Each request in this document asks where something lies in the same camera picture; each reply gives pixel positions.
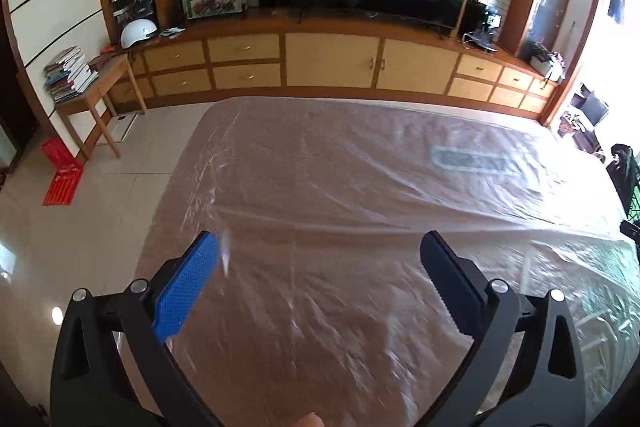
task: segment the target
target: drawer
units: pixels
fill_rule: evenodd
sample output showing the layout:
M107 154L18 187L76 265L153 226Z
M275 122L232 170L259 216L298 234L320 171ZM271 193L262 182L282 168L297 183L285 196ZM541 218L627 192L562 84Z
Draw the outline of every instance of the drawer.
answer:
M458 54L413 42L385 42L378 89L443 94L456 67Z
M485 80L498 80L501 69L502 66L500 64L484 60L484 58L462 55L462 60L460 60L456 71L461 74L484 78Z
M279 64L251 64L213 68L216 89L236 87L277 87L280 85Z
M137 78L136 83L142 93L142 98L153 98L154 92L151 89L148 79ZM109 97L114 103L133 102L136 99L136 94L133 92L131 82L120 82L115 84L109 90Z
M482 82L474 82L466 78L454 78L451 88L447 93L449 96L458 98L469 98L471 100L480 100L486 102L494 86L483 84Z
M207 70L181 71L180 73L158 74L153 77L159 96L181 92L207 91L211 89Z
M211 62L280 58L280 38L277 35L238 35L209 39Z
M520 108L524 109L525 111L540 113L545 108L545 105L546 100L542 100L541 98L537 98L528 94L524 97L524 100L522 100Z
M135 53L129 58L131 63L131 70L133 74L138 76L139 74L146 74L145 65L142 62L142 53Z
M551 93L554 92L554 84L551 82L545 82L544 80L535 79L529 87L529 92L534 94L539 94L540 96L544 96L545 98L549 98Z
M499 103L500 105L508 105L509 107L518 107L524 98L523 92L496 87L491 95L489 102Z
M193 41L184 44L164 46L145 52L149 71L171 70L194 64L204 64L202 42Z
M504 68L498 83L504 84L505 86L517 87L518 89L526 91L529 89L532 80L533 76L530 74L512 70L511 68Z

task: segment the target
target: door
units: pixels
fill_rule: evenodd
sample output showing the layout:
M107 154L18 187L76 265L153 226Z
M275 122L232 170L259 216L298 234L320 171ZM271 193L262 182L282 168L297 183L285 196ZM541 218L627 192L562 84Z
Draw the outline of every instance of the door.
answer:
M450 50L388 40L376 87L444 94L457 60Z
M371 87L379 39L289 33L287 86Z

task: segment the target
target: bed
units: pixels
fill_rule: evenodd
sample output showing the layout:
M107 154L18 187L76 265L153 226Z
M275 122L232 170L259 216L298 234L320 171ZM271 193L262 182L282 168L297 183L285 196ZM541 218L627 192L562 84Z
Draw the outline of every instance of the bed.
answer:
M590 420L640 345L624 217L604 166L542 129L232 98L194 131L136 274L152 275L200 230L218 237L218 267L168 346L228 427L284 427L311 411L328 426L411 426L471 344L418 259L422 235L438 230L488 279L567 295Z

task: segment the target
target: wooden cabinet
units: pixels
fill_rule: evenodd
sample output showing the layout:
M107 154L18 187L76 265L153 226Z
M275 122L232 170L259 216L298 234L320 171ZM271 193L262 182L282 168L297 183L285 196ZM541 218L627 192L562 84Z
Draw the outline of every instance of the wooden cabinet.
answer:
M145 65L142 62L142 53L134 53L129 57L129 62L131 64L131 70L133 74L136 76L146 74Z
M380 64L378 89L443 94L458 54L412 42L388 40Z
M137 78L136 83L142 93L142 98L152 98L154 95L151 85L147 78ZM131 82L119 82L109 90L109 97L114 103L133 102L136 99L136 93L133 91Z
M290 33L288 86L371 87L377 37Z
M248 64L213 68L216 89L238 87L277 87L280 85L279 64Z
M532 82L531 87L529 87L529 92L544 96L545 98L549 98L551 96L551 93L554 92L554 87L555 85L551 82L535 79Z
M546 100L542 100L542 98L538 98L536 96L531 96L530 94L528 94L524 97L524 100L522 100L520 109L531 112L542 112L542 110L545 108L545 105Z
M504 68L504 71L500 75L498 83L504 84L505 86L517 87L518 89L527 90L529 89L532 80L533 77L530 74L512 70L511 68Z
M523 98L523 92L504 89L503 87L496 87L489 99L489 102L497 103L499 105L508 105L509 107L518 107Z
M468 76L495 82L498 80L501 71L502 66L496 62L474 57L473 55L462 55L456 73L468 74Z
M469 100L486 102L489 100L492 89L494 89L494 86L491 84L475 82L466 78L454 78L447 94L458 98L468 98Z
M211 62L280 58L278 35L238 35L209 39Z
M146 64L149 71L172 70L184 66L204 64L202 41L183 42L147 50Z
M158 96L179 94L182 92L207 91L211 89L207 70L158 74L153 77L153 83Z

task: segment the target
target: tiled floor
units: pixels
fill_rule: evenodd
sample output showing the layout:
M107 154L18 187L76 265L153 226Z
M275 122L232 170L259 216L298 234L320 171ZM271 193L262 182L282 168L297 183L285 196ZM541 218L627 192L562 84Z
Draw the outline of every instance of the tiled floor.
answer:
M37 147L0 192L0 360L28 402L49 405L51 363L63 309L74 289L94 295L130 282L146 232L178 158L211 104L154 109L141 116L123 156L98 147L71 206L42 206L54 170ZM533 121L466 109L408 104L545 132ZM11 268L15 256L15 266Z

